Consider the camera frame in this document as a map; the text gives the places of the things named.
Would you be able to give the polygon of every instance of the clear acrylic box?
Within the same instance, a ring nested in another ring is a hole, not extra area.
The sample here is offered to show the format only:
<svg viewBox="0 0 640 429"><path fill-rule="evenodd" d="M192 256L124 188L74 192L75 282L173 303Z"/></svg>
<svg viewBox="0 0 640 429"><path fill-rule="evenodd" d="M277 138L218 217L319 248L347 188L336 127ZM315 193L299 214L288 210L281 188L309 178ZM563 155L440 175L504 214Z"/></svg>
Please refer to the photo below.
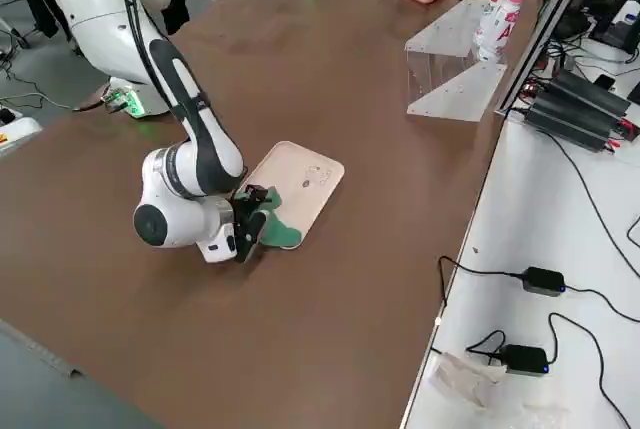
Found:
<svg viewBox="0 0 640 429"><path fill-rule="evenodd" d="M483 6L462 1L407 41L408 114L480 120L507 68L477 58Z"/></svg>

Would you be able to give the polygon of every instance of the table surface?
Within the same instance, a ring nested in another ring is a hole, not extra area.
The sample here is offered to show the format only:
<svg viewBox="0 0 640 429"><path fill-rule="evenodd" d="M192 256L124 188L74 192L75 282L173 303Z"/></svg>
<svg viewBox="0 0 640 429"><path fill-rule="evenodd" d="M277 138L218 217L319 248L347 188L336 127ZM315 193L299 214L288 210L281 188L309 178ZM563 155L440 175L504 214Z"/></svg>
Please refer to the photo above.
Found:
<svg viewBox="0 0 640 429"><path fill-rule="evenodd" d="M0 161L0 317L170 427L397 427L501 123L405 114L404 44L455 3L216 3L175 41L247 165L291 140L346 168L304 244L145 246L141 163L183 131L75 114Z"/></svg>
<svg viewBox="0 0 640 429"><path fill-rule="evenodd" d="M562 145L580 168L616 242L640 268L640 250L625 237L640 215L640 167L564 141ZM632 237L638 240L640 229ZM640 318L635 289L640 281L607 239L576 172L547 136L515 121L503 128L460 262L478 271L522 272L529 266L557 270L568 285L599 290L618 310ZM547 317L553 311L594 333L605 360L605 390L631 426L638 426L640 367L633 361L640 331L596 295L569 291L549 298L524 292L513 279L457 271L433 347L466 358L465 347L502 329L508 343L543 347L551 358ZM543 378L508 375L497 392L500 413L513 416L524 404L556 407L564 411L565 425L540 427L623 429L598 389L600 367L593 341L565 321L553 322L559 340L557 362ZM483 349L490 351L498 342ZM513 420L507 425L508 419L490 419L443 397L428 382L437 357L429 354L407 429L533 427ZM475 360L486 363L486 358Z"/></svg>

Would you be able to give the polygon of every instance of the wooden tray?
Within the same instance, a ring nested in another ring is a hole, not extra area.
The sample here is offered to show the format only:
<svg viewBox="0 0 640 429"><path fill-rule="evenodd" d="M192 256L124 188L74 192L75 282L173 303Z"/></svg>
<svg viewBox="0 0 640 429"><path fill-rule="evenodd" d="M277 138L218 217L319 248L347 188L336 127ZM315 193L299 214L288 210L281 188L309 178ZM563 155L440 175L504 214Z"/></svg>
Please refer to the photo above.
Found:
<svg viewBox="0 0 640 429"><path fill-rule="evenodd" d="M281 141L244 181L242 190L247 184L275 186L282 198L275 213L284 224L302 233L302 244L343 175L344 166L339 162Z"/></svg>

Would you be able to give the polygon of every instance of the green led light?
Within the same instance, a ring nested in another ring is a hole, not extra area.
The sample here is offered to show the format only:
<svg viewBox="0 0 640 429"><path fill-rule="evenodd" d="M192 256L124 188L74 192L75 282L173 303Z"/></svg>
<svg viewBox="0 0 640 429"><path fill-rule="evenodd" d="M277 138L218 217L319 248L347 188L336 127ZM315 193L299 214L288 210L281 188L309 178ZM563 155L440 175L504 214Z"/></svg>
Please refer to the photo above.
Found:
<svg viewBox="0 0 640 429"><path fill-rule="evenodd" d="M133 117L144 116L144 108L135 91L129 91L127 94L127 111Z"/></svg>

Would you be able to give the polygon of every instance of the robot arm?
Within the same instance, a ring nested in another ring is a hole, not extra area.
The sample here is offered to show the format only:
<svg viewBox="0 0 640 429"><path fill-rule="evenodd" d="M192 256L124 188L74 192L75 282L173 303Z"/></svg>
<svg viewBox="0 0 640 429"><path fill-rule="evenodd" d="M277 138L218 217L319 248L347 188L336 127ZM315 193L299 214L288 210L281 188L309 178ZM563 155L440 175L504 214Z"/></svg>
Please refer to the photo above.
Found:
<svg viewBox="0 0 640 429"><path fill-rule="evenodd" d="M217 196L240 184L242 155L182 54L138 0L57 1L88 61L112 77L155 88L189 136L146 157L134 214L138 235L160 247L197 243L208 261L234 257L233 211Z"/></svg>

